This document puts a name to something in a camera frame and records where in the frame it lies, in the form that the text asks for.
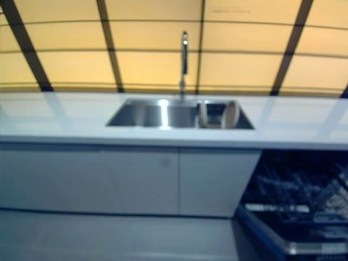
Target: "chrome faucet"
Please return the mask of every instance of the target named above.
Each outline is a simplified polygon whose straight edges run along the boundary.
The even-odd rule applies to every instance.
[[[182,42],[181,42],[181,79],[180,79],[180,99],[184,100],[185,95],[185,78],[184,75],[187,74],[187,46],[188,37],[187,32],[183,32]]]

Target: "illuminated ceiling panel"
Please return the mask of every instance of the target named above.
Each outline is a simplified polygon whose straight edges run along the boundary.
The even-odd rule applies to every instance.
[[[38,52],[49,81],[79,83],[113,83],[108,53]]]
[[[268,95],[270,86],[201,86],[200,94],[263,94]]]
[[[348,30],[305,27],[297,45],[296,53],[348,57]]]
[[[1,34],[1,40],[0,40],[1,52],[20,52],[21,51],[21,48],[18,45],[18,42],[15,36],[13,35],[10,26],[1,26],[0,34]]]
[[[23,23],[100,20],[95,0],[15,0]]]
[[[53,83],[55,91],[105,91],[116,92],[117,87],[115,83],[74,83],[74,82],[60,82]]]
[[[202,85],[273,85],[282,55],[203,53]]]
[[[321,88],[304,89],[304,88],[282,88],[279,91],[279,96],[304,96],[304,97],[326,97],[339,98],[342,94],[341,90],[325,90]]]
[[[105,0],[109,19],[190,20],[201,19],[201,0]]]
[[[189,35],[189,50],[197,50],[198,22],[110,22],[116,49],[180,50],[182,32]]]
[[[281,91],[339,92],[348,82],[348,59],[295,55],[285,76]]]
[[[292,26],[205,23],[203,49],[284,52]]]
[[[0,53],[0,83],[36,83],[35,77],[22,53]]]
[[[151,94],[163,94],[163,93],[178,93],[179,92],[179,85],[124,85],[123,88],[126,92],[146,92]],[[189,86],[185,88],[185,93],[193,93],[194,92],[194,86]]]
[[[47,49],[106,49],[101,22],[27,24],[37,51]]]
[[[0,83],[0,92],[15,92],[15,91],[40,91],[37,83],[32,84],[7,84],[2,85]]]
[[[8,21],[7,21],[6,17],[5,17],[5,15],[4,15],[4,14],[0,14],[0,26],[8,25],[8,24],[9,24],[9,23],[8,23]]]
[[[315,0],[306,24],[348,28],[347,0]]]
[[[300,0],[206,0],[204,19],[293,24],[300,4]]]
[[[116,52],[125,84],[179,85],[181,54],[165,52]],[[196,53],[188,55],[187,85],[196,84]]]

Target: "dishwasher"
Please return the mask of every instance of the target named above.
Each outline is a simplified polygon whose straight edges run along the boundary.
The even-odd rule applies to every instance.
[[[348,152],[266,150],[236,215],[278,260],[348,260]]]

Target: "white countertop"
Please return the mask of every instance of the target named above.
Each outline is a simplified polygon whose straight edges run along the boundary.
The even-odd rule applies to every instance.
[[[33,92],[0,94],[0,141],[99,145],[348,150],[348,100],[208,96],[237,100],[255,130],[106,127],[127,98],[177,95]],[[197,96],[187,95],[187,99]]]

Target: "double basin sink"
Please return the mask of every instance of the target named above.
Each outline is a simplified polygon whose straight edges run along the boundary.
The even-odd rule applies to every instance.
[[[253,129],[236,101],[126,100],[107,126]]]

